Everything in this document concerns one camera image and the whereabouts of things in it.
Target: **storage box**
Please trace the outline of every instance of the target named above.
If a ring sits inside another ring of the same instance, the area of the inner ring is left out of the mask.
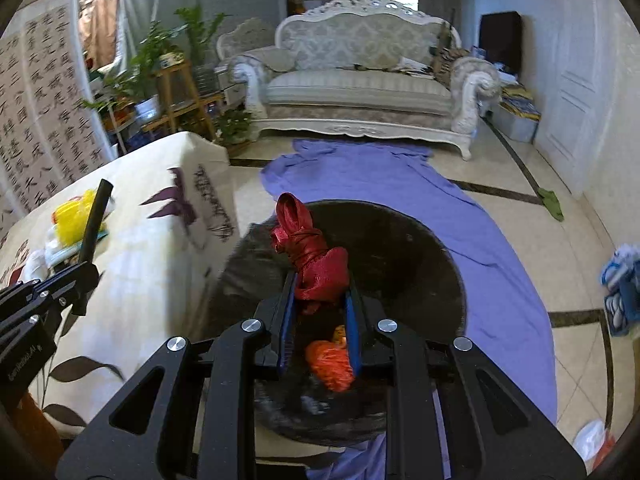
[[[538,121],[518,117],[500,105],[493,107],[493,125],[512,140],[531,142],[538,128]]]

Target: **white door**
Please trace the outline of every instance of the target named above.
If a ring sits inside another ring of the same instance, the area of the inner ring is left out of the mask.
[[[613,86],[610,0],[559,0],[555,72],[535,145],[582,194],[604,132]]]

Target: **yellow plastic bag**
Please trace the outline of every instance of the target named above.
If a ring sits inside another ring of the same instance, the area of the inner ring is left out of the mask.
[[[63,203],[53,213],[56,235],[63,246],[68,247],[82,240],[94,199],[95,189],[89,189],[84,195]]]

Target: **white ornate sofa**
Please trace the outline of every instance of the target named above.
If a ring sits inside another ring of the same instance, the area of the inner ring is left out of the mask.
[[[334,0],[287,18],[275,46],[229,61],[235,81],[248,84],[255,138],[267,128],[405,137],[454,144],[468,160],[477,100],[499,90],[495,68],[461,58],[450,90],[433,79],[384,72],[401,57],[429,64],[442,22],[391,0]],[[452,36],[460,47],[454,28]]]

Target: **metal bolt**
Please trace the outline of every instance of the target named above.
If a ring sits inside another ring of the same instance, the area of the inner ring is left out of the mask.
[[[393,319],[381,319],[378,322],[378,328],[382,330],[382,332],[395,332],[398,328],[398,323]]]
[[[167,341],[166,347],[171,350],[171,352],[177,352],[178,350],[182,350],[187,345],[187,340],[183,337],[172,337]]]
[[[458,350],[467,352],[474,347],[474,344],[471,342],[471,339],[468,339],[466,337],[457,337],[453,340],[453,346],[455,346]]]
[[[247,319],[242,322],[242,330],[245,332],[255,332],[260,330],[262,323],[259,319]]]

